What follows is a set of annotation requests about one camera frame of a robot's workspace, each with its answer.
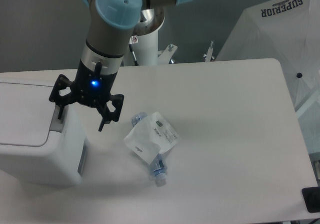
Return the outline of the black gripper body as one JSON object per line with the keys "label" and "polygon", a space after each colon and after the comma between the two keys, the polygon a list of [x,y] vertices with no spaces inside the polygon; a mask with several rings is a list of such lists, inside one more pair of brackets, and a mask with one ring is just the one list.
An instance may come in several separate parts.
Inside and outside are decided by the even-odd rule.
{"label": "black gripper body", "polygon": [[79,95],[77,102],[91,108],[97,105],[105,108],[107,102],[110,101],[110,93],[116,76],[117,72],[96,75],[80,60],[74,80],[76,94]]}

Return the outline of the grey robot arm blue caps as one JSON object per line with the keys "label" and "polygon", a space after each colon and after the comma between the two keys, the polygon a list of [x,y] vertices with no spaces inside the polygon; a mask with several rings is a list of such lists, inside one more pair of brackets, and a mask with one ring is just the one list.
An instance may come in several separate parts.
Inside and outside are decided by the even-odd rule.
{"label": "grey robot arm blue caps", "polygon": [[141,11],[193,0],[86,0],[90,26],[74,81],[59,75],[49,96],[59,110],[73,103],[95,108],[101,125],[120,118],[124,96],[111,94]]}

